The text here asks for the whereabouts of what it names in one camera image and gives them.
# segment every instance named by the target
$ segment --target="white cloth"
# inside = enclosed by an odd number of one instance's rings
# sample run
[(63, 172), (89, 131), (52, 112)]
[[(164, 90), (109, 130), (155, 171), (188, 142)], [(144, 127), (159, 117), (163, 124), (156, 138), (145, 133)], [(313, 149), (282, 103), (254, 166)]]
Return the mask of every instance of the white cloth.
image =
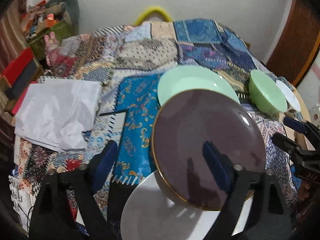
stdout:
[(30, 84), (16, 114), (15, 134), (53, 151), (84, 149), (82, 131), (91, 130), (100, 82), (47, 79)]

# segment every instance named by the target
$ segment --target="brown curtain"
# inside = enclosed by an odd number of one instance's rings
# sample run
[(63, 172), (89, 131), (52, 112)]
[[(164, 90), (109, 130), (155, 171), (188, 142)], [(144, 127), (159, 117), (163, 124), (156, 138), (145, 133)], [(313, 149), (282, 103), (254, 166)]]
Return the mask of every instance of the brown curtain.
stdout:
[(0, 21), (0, 73), (27, 47), (20, 19), (26, 0), (14, 0)]

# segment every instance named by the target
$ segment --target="brown door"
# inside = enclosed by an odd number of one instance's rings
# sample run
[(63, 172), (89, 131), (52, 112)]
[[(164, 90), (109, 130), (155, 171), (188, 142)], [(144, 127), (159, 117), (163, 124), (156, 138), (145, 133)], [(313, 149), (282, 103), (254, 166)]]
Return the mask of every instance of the brown door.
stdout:
[(267, 68), (296, 86), (319, 48), (319, 30), (320, 21), (312, 10), (302, 0), (293, 0), (287, 24)]

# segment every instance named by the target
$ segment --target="gold rim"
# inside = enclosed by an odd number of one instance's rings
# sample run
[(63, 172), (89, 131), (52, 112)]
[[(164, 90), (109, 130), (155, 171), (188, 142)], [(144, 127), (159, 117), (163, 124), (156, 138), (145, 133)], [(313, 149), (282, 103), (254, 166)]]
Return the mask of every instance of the gold rim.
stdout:
[[(190, 90), (210, 91), (210, 90), (206, 90), (206, 89), (190, 89)], [(164, 182), (167, 184), (167, 186), (175, 193), (175, 195), (176, 195), (178, 198), (180, 198), (183, 202), (185, 202), (185, 203), (187, 203), (187, 204), (189, 204), (189, 205), (191, 205), (191, 206), (193, 206), (193, 207), (196, 207), (196, 208), (199, 208), (199, 209), (202, 209), (202, 210), (206, 210), (206, 211), (221, 211), (221, 209), (213, 210), (213, 209), (207, 209), (207, 208), (203, 208), (203, 207), (194, 205), (194, 204), (190, 203), (188, 200), (186, 200), (185, 198), (181, 197), (181, 196), (179, 195), (179, 193), (176, 192), (176, 191), (173, 189), (172, 185), (171, 185), (171, 184), (166, 180), (166, 178), (162, 175), (162, 172), (161, 172), (161, 169), (160, 169), (160, 165), (159, 165), (158, 160), (157, 160), (157, 158), (156, 158), (155, 146), (154, 146), (154, 141), (155, 141), (155, 140), (154, 140), (154, 133), (155, 133), (156, 123), (157, 123), (157, 121), (158, 121), (158, 117), (159, 117), (162, 109), (164, 108), (164, 106), (165, 106), (168, 102), (170, 102), (170, 101), (171, 101), (173, 98), (175, 98), (176, 96), (178, 96), (178, 95), (180, 95), (180, 94), (182, 94), (182, 93), (184, 93), (184, 92), (190, 91), (190, 90), (182, 91), (182, 92), (174, 95), (174, 96), (171, 97), (168, 101), (166, 101), (163, 106), (160, 107), (159, 112), (158, 112), (158, 114), (157, 114), (157, 116), (156, 116), (155, 122), (154, 122), (154, 124), (153, 124), (153, 129), (152, 129), (152, 134), (151, 134), (151, 152), (152, 152), (152, 157), (153, 157), (153, 159), (155, 160), (156, 168), (157, 168), (157, 170), (159, 171), (159, 174), (160, 174), (161, 178), (164, 180)], [(254, 190), (252, 190), (251, 194), (245, 199), (245, 201), (247, 201), (253, 194), (254, 194)]]

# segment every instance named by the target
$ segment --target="brown plate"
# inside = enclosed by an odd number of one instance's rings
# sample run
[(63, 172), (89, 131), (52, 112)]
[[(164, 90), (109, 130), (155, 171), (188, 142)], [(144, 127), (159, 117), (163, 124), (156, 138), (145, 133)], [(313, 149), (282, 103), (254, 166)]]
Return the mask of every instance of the brown plate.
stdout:
[(222, 94), (188, 90), (160, 109), (152, 132), (152, 152), (161, 176), (182, 200), (218, 211), (227, 194), (218, 188), (203, 158), (206, 141), (212, 141), (232, 163), (257, 172), (265, 170), (265, 145), (247, 111)]

